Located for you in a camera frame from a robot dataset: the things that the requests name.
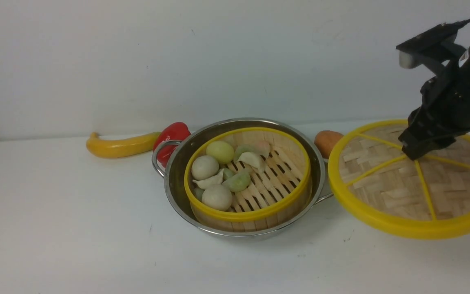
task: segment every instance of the red bell pepper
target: red bell pepper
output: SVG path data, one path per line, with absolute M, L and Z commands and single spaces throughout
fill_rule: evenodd
M 168 125 L 157 140 L 155 140 L 155 144 L 153 145 L 153 150 L 157 148 L 157 146 L 168 140 L 184 140 L 186 139 L 189 135 L 191 135 L 190 130 L 188 129 L 188 126 L 184 122 L 174 122 L 171 125 Z M 162 165 L 162 167 L 166 168 L 166 164 L 168 164 L 168 160 L 170 159 L 171 154 L 173 151 L 177 148 L 177 146 L 166 146 L 157 155 L 157 160 L 159 163 Z

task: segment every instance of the white table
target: white table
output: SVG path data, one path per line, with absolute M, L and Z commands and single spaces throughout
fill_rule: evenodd
M 85 141 L 0 142 L 0 294 L 470 293 L 470 235 L 390 236 L 332 198 L 273 238 L 221 240 L 174 212 L 151 153 L 103 160 Z

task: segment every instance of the robotic arm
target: robotic arm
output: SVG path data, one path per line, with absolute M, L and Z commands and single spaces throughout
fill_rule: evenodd
M 399 136 L 411 160 L 470 132 L 470 47 L 454 43 L 458 30 L 469 22 L 439 24 L 397 46 L 401 67 L 425 65 L 436 75 L 420 89 L 422 105 L 411 112 L 409 126 Z

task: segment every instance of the yellow spoke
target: yellow spoke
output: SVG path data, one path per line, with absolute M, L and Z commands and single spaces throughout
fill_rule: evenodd
M 435 213 L 435 208 L 432 204 L 431 194 L 429 194 L 429 189 L 427 188 L 426 181 L 423 178 L 422 168 L 420 167 L 420 162 L 418 162 L 418 160 L 415 160 L 415 166 L 416 166 L 416 172 L 418 173 L 418 177 L 420 178 L 420 182 L 422 183 L 423 195 L 425 196 L 427 207 L 429 208 L 429 211 L 431 212 L 432 219 L 436 220 L 436 213 Z
M 447 159 L 447 158 L 442 158 L 440 156 L 429 156 L 429 155 L 426 155 L 424 156 L 425 158 L 428 158 L 428 159 L 432 159 L 432 160 L 438 160 L 438 161 L 441 161 L 441 162 L 445 162 L 445 163 L 449 163 L 449 164 L 453 164 L 453 165 L 456 165 L 456 166 L 461 166 L 461 167 L 464 167 L 465 169 L 470 169 L 470 164 L 465 164 L 465 163 L 462 163 L 462 162 L 458 162 L 456 160 L 450 160 L 450 159 Z
M 359 136 L 363 137 L 363 138 L 366 138 L 366 139 L 369 139 L 369 140 L 373 140 L 373 141 L 377 141 L 377 142 L 380 142 L 380 143 L 384 143 L 385 145 L 389 145 L 391 147 L 395 147 L 397 149 L 401 149 L 401 146 L 400 145 L 397 145 L 395 143 L 391 143 L 389 141 L 386 141 L 384 139 L 380 139 L 380 138 L 377 138 L 375 136 L 370 136 L 370 135 L 366 135 L 366 134 L 358 134 Z
M 370 169 L 369 171 L 366 171 L 365 173 L 363 173 L 362 175 L 358 176 L 357 178 L 355 178 L 354 180 L 352 180 L 351 182 L 347 182 L 346 183 L 346 186 L 351 186 L 352 184 L 360 181 L 361 179 L 363 179 L 364 177 L 367 177 L 371 174 L 373 174 L 374 172 L 378 171 L 379 169 L 383 169 L 384 167 L 390 165 L 390 164 L 393 164 L 394 162 L 397 162 L 397 161 L 400 161 L 400 160 L 403 160 L 404 158 L 407 158 L 407 156 L 403 155 L 403 156 L 399 156 L 397 158 L 393 158 L 391 160 L 388 160 L 384 163 L 381 163 L 375 167 L 373 167 L 372 169 Z

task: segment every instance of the yellow banana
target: yellow banana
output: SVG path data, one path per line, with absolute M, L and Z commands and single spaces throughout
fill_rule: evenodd
M 161 132 L 122 140 L 102 140 L 97 133 L 90 134 L 86 140 L 86 149 L 100 158 L 122 158 L 151 151 Z

